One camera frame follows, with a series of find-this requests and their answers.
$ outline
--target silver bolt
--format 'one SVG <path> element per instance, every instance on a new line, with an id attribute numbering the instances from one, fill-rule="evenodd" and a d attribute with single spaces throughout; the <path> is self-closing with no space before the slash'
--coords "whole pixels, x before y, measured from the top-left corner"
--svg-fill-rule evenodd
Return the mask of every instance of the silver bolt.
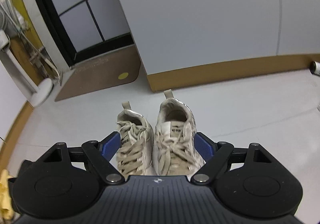
<path id="1" fill-rule="evenodd" d="M 112 174 L 109 174 L 106 179 L 109 182 L 118 182 L 118 181 L 121 181 L 121 176 L 119 174 L 112 173 Z"/>
<path id="2" fill-rule="evenodd" d="M 196 174 L 195 176 L 193 176 L 193 179 L 196 182 L 206 182 L 209 180 L 209 176 L 206 174 L 199 173 L 199 174 Z"/>

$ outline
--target brown mat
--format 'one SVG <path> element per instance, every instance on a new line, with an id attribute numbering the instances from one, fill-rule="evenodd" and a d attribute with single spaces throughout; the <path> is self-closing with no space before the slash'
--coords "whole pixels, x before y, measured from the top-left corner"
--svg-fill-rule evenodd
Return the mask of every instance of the brown mat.
<path id="1" fill-rule="evenodd" d="M 55 101 L 133 82 L 139 74 L 140 64 L 135 46 L 89 60 L 75 68 Z"/>

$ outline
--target cabinet door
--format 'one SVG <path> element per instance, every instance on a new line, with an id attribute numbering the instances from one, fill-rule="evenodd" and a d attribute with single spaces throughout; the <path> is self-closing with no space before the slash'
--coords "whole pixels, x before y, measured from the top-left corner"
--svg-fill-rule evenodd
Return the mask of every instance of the cabinet door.
<path id="1" fill-rule="evenodd" d="M 282 0 L 279 55 L 320 53 L 320 0 Z"/>
<path id="2" fill-rule="evenodd" d="M 120 0 L 147 74 L 276 54 L 279 0 Z"/>
<path id="3" fill-rule="evenodd" d="M 26 98 L 0 61 L 0 137 L 5 139 Z"/>

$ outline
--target shoe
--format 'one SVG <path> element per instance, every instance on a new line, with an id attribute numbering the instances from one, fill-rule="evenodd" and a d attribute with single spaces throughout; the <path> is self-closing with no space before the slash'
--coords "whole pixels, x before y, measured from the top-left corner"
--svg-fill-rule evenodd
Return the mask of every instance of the shoe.
<path id="1" fill-rule="evenodd" d="M 125 179 L 129 175 L 156 175 L 152 163 L 153 130 L 141 114 L 131 110 L 129 102 L 122 103 L 117 117 L 121 147 L 116 153 L 118 171 Z"/>
<path id="2" fill-rule="evenodd" d="M 153 145 L 153 167 L 158 175 L 186 175 L 188 179 L 204 160 L 194 147 L 196 122 L 188 106 L 164 91 Z"/>

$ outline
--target yellow circle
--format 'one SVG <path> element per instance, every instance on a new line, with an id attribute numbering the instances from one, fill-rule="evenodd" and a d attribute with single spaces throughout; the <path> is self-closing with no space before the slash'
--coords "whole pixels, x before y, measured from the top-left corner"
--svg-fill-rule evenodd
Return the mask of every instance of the yellow circle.
<path id="1" fill-rule="evenodd" d="M 119 75 L 118 79 L 125 79 L 128 75 L 129 75 L 128 72 L 124 72 L 124 73 Z"/>

